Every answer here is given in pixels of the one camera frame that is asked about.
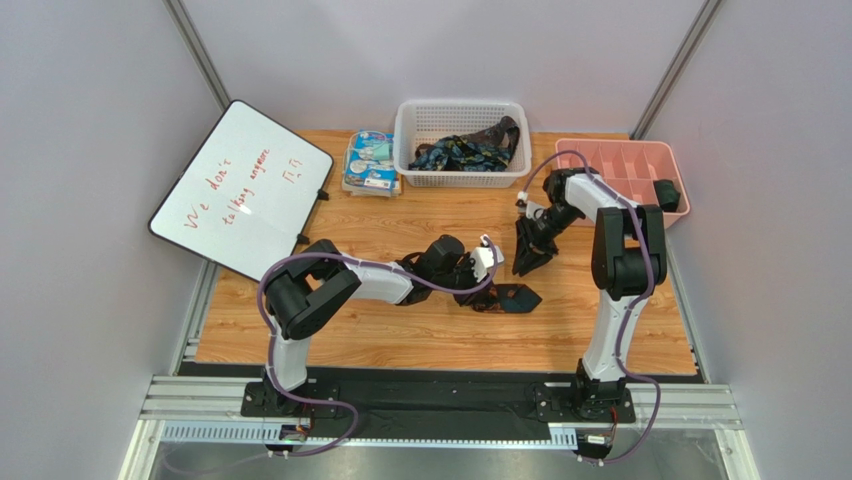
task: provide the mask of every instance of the dark fabric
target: dark fabric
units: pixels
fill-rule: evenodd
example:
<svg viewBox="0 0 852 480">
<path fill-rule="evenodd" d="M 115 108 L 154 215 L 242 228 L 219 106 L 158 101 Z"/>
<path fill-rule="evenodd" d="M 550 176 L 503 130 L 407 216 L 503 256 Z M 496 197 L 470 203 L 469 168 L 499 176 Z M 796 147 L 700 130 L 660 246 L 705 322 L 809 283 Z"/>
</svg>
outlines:
<svg viewBox="0 0 852 480">
<path fill-rule="evenodd" d="M 657 194 L 657 204 L 664 212 L 677 211 L 677 206 L 680 204 L 680 192 L 675 189 L 673 181 L 655 181 L 654 192 Z"/>
<path fill-rule="evenodd" d="M 477 312 L 486 313 L 530 313 L 541 303 L 541 297 L 524 284 L 503 283 L 486 289 L 488 295 L 480 295 L 471 304 Z"/>
<path fill-rule="evenodd" d="M 503 117 L 500 123 L 468 135 L 445 137 L 434 145 L 423 144 L 414 152 L 415 160 L 410 170 L 502 172 L 509 166 L 521 129 L 512 117 Z"/>
</svg>

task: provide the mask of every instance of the wooden table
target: wooden table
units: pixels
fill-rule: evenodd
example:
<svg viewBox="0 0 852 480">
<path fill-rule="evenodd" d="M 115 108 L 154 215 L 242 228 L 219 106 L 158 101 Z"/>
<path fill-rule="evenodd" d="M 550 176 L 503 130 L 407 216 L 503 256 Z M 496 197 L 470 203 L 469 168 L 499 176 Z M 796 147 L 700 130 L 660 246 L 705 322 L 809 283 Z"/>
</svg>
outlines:
<svg viewBox="0 0 852 480">
<path fill-rule="evenodd" d="M 308 141 L 334 156 L 327 191 L 306 234 L 331 239 L 344 252 L 382 262 L 422 251 L 441 234 L 476 246 L 488 233 L 507 263 L 500 283 L 526 283 L 542 303 L 531 314 L 475 313 L 449 295 L 433 293 L 426 302 L 396 307 L 379 301 L 346 304 L 314 336 L 309 364 L 353 367 L 442 368 L 465 370 L 574 371 L 592 336 L 598 306 L 589 262 L 593 229 L 571 227 L 558 239 L 560 254 L 523 279 L 513 277 L 515 197 L 521 182 L 508 189 L 411 188 L 396 199 L 350 197 L 343 192 L 341 162 L 352 132 L 303 131 Z M 565 137 L 617 138 L 624 135 L 532 135 L 533 165 L 554 152 Z M 531 197 L 546 198 L 542 178 Z M 216 286 L 198 362 L 263 363 L 268 330 L 255 308 L 256 283 L 223 270 Z M 639 372 L 695 374 L 680 313 L 667 280 L 642 312 L 628 365 Z"/>
</svg>

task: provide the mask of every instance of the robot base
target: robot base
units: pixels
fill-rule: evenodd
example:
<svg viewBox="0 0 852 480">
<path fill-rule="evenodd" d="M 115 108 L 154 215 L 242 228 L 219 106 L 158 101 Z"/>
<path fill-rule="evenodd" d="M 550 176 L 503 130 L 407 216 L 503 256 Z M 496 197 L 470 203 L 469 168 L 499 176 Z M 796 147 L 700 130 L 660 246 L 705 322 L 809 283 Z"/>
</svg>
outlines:
<svg viewBox="0 0 852 480">
<path fill-rule="evenodd" d="M 611 423 L 613 408 L 618 423 L 636 422 L 626 380 L 623 377 L 612 382 L 591 380 L 583 368 L 583 359 L 577 364 L 577 376 L 571 385 L 539 385 L 533 391 L 536 414 L 542 422 Z"/>
</svg>

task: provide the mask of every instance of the gray wall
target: gray wall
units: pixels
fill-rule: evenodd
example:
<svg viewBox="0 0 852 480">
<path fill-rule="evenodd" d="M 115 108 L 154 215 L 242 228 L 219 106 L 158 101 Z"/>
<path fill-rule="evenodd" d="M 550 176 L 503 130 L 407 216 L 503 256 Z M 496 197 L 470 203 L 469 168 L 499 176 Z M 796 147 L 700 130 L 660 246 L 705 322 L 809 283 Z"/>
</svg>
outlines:
<svg viewBox="0 0 852 480">
<path fill-rule="evenodd" d="M 765 479 L 849 478 L 852 3 L 727 2 L 650 138 L 699 348 Z"/>
<path fill-rule="evenodd" d="M 112 479 L 200 260 L 146 230 L 218 115 L 158 0 L 0 4 L 3 478 Z"/>
<path fill-rule="evenodd" d="M 702 0 L 186 0 L 232 98 L 290 128 L 392 127 L 417 98 L 628 132 Z"/>
</svg>

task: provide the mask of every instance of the pink compartment tray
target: pink compartment tray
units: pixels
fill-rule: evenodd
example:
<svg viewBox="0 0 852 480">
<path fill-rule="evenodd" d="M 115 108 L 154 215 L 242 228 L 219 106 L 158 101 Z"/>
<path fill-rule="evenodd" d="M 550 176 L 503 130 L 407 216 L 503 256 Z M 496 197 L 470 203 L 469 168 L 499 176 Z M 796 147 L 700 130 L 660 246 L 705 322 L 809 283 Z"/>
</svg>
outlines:
<svg viewBox="0 0 852 480">
<path fill-rule="evenodd" d="M 689 213 L 689 199 L 677 169 L 672 149 L 663 142 L 638 142 L 630 140 L 579 140 L 562 138 L 556 141 L 556 151 L 577 150 L 589 161 L 589 166 L 600 172 L 603 179 L 618 193 L 639 204 L 657 203 L 654 180 L 671 180 L 680 192 L 676 212 L 663 212 L 666 228 Z M 562 155 L 556 159 L 555 168 L 582 167 L 576 155 Z M 592 226 L 590 220 L 578 220 L 574 225 Z"/>
</svg>

